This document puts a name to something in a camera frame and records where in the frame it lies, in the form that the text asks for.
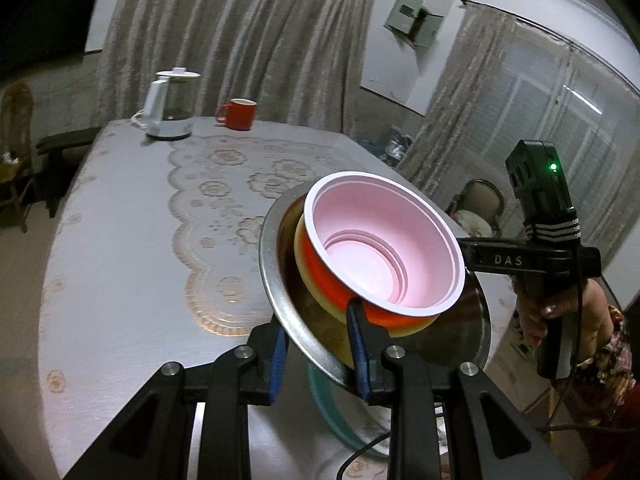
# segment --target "electric kettle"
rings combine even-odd
[[[182,67],[156,73],[146,95],[140,123],[156,139],[176,140],[191,135],[195,80],[200,74]]]

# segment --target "floral sleeve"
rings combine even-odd
[[[625,317],[612,306],[609,314],[613,321],[611,339],[578,365],[568,392],[567,400],[593,425],[612,421],[636,384]]]

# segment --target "bolt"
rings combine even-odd
[[[386,349],[386,355],[392,359],[400,359],[404,357],[404,348],[399,345],[391,345]]]
[[[162,375],[175,375],[180,371],[180,363],[175,361],[169,361],[168,363],[164,363],[162,368],[160,368]]]
[[[247,345],[240,345],[234,351],[238,359],[247,359],[254,354],[254,349]]]
[[[475,363],[466,361],[460,365],[460,371],[468,376],[473,376],[478,373],[478,366]]]

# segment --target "wooden bench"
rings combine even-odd
[[[77,168],[65,163],[64,150],[91,145],[100,130],[101,127],[95,127],[65,132],[44,137],[36,144],[38,155],[47,155],[46,168],[41,178],[46,181],[45,196],[49,218],[56,215],[60,199],[65,195],[76,174]]]

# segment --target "hand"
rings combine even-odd
[[[556,296],[536,302],[527,297],[520,280],[513,280],[513,290],[518,296],[516,309],[520,314],[520,326],[525,341],[537,347],[546,337],[546,320],[555,319],[578,310],[577,287],[573,286]],[[593,356],[607,344],[613,333],[609,304],[600,285],[587,280],[582,292],[582,337],[578,361]]]

